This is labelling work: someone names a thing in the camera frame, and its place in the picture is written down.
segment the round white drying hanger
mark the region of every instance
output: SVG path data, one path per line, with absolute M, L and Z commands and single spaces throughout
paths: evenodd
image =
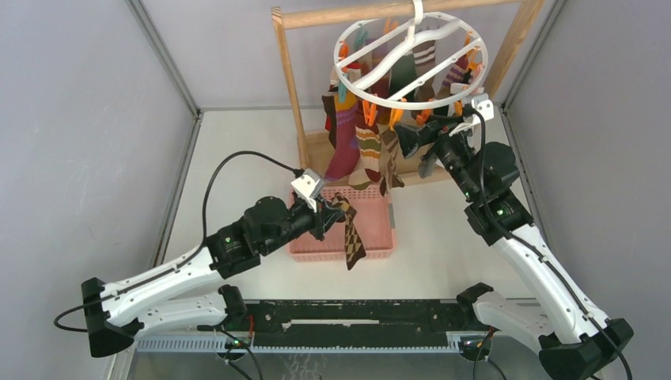
M 361 97 L 362 99 L 367 100 L 371 103 L 381 105 L 387 108 L 422 110 L 422 109 L 438 108 L 450 105 L 452 103 L 460 101 L 461 99 L 472 93 L 475 89 L 480 87 L 480 84 L 484 80 L 484 74 L 488 68 L 489 63 L 489 57 L 487 55 L 487 47 L 485 46 L 482 37 L 480 37 L 478 32 L 471 25 L 467 24 L 465 21 L 456 18 L 452 15 L 449 15 L 447 13 L 441 13 L 441 12 L 423 13 L 421 1 L 413 0 L 413 2 L 415 3 L 415 18 L 409 20 L 403 25 L 398 26 L 391 32 L 385 34 L 384 36 L 378 38 L 377 40 L 371 42 L 370 44 L 367 44 L 366 46 L 355 51 L 348 57 L 342 60 L 339 57 L 340 47 L 342 46 L 343 41 L 345 41 L 345 39 L 348 38 L 348 36 L 354 31 L 358 30 L 359 28 L 363 28 L 366 24 L 369 24 L 370 22 L 373 21 L 377 21 L 379 19 L 363 20 L 355 22 L 349 28 L 345 29 L 343 34 L 341 34 L 340 37 L 338 38 L 338 42 L 335 43 L 335 48 L 333 50 L 333 63 L 335 64 L 335 72 L 338 75 L 338 79 L 345 85 L 345 87 L 347 87 L 347 89 L 349 89 L 357 97 Z M 425 17 L 437 18 L 438 20 L 447 21 L 447 24 L 435 30 L 426 30 L 415 34 L 416 22 L 417 21 L 421 22 L 421 20 Z M 412 52 L 413 47 L 422 44 L 424 42 L 427 42 L 428 40 L 440 40 L 456 32 L 459 29 L 465 30 L 466 33 L 470 32 L 472 41 L 463 48 L 459 49 L 457 52 L 452 54 L 444 61 L 437 63 L 433 69 L 427 71 L 425 74 L 415 79 L 412 83 L 406 85 L 403 89 L 400 89 L 398 92 L 392 94 L 390 97 L 386 99 L 366 92 L 366 89 L 371 87 L 375 82 L 377 82 L 380 78 L 382 78 L 382 76 L 384 76 L 387 72 L 389 72 L 392 69 L 392 66 L 394 63 L 396 63 L 396 61 L 402 58 L 406 53 Z M 380 63 L 376 67 L 374 67 L 368 74 L 360 77 L 360 79 L 358 79 L 354 83 L 350 82 L 347 76 L 343 73 L 344 67 L 347 67 L 347 65 L 349 65 L 350 63 L 356 61 L 357 59 L 360 59 L 365 54 L 371 52 L 373 49 L 381 46 L 382 44 L 385 44 L 387 41 L 400 35 L 403 31 L 406 30 L 408 31 L 408 35 L 406 36 L 406 39 L 402 43 L 398 44 L 398 46 L 393 48 L 380 61 Z M 480 53 L 482 55 L 483 70 L 480 72 L 480 75 L 478 75 L 476 80 L 473 81 L 471 85 L 461 90 L 461 92 L 443 99 L 438 99 L 434 101 L 423 101 L 423 102 L 400 101 L 408 93 L 414 91 L 417 87 L 420 87 L 426 81 L 433 80 L 433 77 L 436 74 L 444 70 L 449 65 L 455 63 L 462 55 L 468 53 L 472 49 L 480 50 Z

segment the white table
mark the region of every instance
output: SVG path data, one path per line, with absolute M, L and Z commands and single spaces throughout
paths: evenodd
M 320 130 L 324 112 L 302 112 L 306 128 Z M 500 117 L 487 123 L 488 141 L 507 142 Z M 212 171 L 236 150 L 258 150 L 298 167 L 291 110 L 209 111 L 203 118 L 165 260 L 199 244 L 200 210 Z M 288 199 L 290 173 L 260 158 L 233 159 L 219 174 L 208 204 L 208 234 L 238 220 L 263 196 Z M 523 202 L 519 180 L 514 191 Z M 507 298 L 531 298 L 517 273 L 487 247 L 468 222 L 464 196 L 451 181 L 393 189 L 398 245 L 386 260 L 297 263 L 280 249 L 236 275 L 246 299 L 455 298 L 478 282 Z

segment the wooden beam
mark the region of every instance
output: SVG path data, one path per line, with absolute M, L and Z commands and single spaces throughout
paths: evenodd
M 520 0 L 424 0 L 424 12 L 441 10 L 457 10 L 473 6 L 494 6 L 519 2 Z M 412 1 L 387 2 L 365 6 L 348 6 L 343 8 L 310 10 L 306 12 L 287 13 L 283 17 L 284 29 L 298 29 L 309 26 L 338 24 L 340 22 L 368 20 L 370 18 L 386 18 L 411 16 L 415 14 Z
M 517 56 L 517 51 L 524 42 L 526 35 L 529 33 L 536 16 L 543 7 L 543 0 L 524 0 L 517 10 L 517 14 L 513 19 L 513 23 L 506 33 L 506 38 L 501 44 L 499 53 L 491 64 L 487 78 L 484 81 L 484 90 L 490 97 L 494 97 L 496 91 L 501 86 L 503 78 L 506 76 L 510 65 Z
M 296 133 L 298 135 L 298 159 L 301 163 L 301 168 L 307 169 L 310 166 L 308 147 L 307 143 L 305 142 L 305 130 L 303 129 L 301 106 L 298 103 L 298 93 L 296 92 L 296 82 L 294 80 L 294 69 L 291 68 L 289 44 L 286 42 L 286 33 L 282 19 L 282 11 L 278 6 L 275 6 L 271 9 L 271 15 L 273 20 L 273 27 L 275 28 L 275 35 L 277 36 L 279 57 L 282 60 L 282 68 L 284 69 L 286 88 L 289 90 L 289 102 L 291 102 L 291 110 L 294 112 Z

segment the white hook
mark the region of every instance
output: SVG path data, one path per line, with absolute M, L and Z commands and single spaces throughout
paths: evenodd
M 407 40 L 410 41 L 415 39 L 415 26 L 421 24 L 424 18 L 424 4 L 422 4 L 422 0 L 412 0 L 412 5 L 415 6 L 415 19 L 408 26 Z

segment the gray floor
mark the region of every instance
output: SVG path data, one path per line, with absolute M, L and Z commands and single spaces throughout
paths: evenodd
M 257 357 L 267 380 L 472 378 L 472 362 L 450 354 L 263 354 Z M 538 357 L 510 338 L 495 338 L 491 358 L 510 380 L 549 379 Z M 252 378 L 258 378 L 251 358 L 243 357 L 236 364 Z M 129 377 L 131 380 L 195 378 L 242 379 L 214 353 L 138 353 Z M 501 376 L 488 363 L 481 362 L 477 379 L 501 380 Z

